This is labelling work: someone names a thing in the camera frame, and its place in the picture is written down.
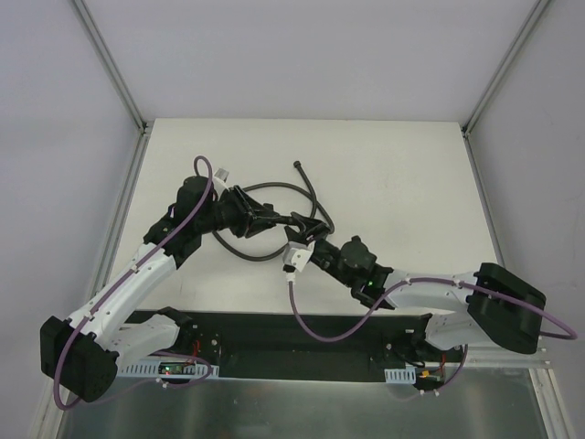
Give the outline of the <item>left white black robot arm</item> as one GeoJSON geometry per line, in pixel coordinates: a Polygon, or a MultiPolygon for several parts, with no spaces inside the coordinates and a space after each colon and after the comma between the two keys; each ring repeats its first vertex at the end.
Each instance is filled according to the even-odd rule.
{"type": "Polygon", "coordinates": [[[194,325],[172,307],[128,330],[122,325],[157,285],[197,251],[203,235],[229,229],[239,238],[249,238],[290,221],[238,186],[216,197],[212,180],[187,178],[175,203],[144,235],[127,266],[86,305],[64,320],[52,316],[41,327],[41,370],[53,379],[58,407],[67,407],[60,388],[94,402],[110,388],[120,369],[139,359],[162,350],[175,356],[192,352],[194,325]]]}

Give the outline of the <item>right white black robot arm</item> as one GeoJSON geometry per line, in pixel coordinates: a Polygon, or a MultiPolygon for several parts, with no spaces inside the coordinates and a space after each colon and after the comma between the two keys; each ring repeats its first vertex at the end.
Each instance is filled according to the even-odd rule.
{"type": "Polygon", "coordinates": [[[518,354],[536,352],[547,298],[504,267],[484,262],[470,273],[408,273],[378,264],[357,236],[334,246],[326,239],[329,232],[319,219],[292,213],[286,220],[283,270],[289,284],[312,263],[370,312],[432,310],[425,329],[411,338],[412,352],[421,360],[487,340],[518,354]]]}

